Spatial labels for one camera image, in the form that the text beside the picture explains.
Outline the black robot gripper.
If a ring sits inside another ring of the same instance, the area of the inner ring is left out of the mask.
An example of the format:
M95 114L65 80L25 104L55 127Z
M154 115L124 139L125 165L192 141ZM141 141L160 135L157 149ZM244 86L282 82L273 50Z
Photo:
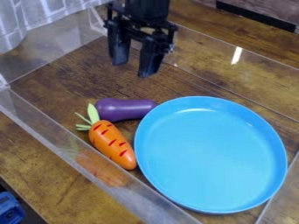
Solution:
M128 62L130 40L142 42L137 70L142 78L158 71L164 53L173 50L177 26L166 20L169 3L170 0L113 0L106 4L103 27L112 65Z

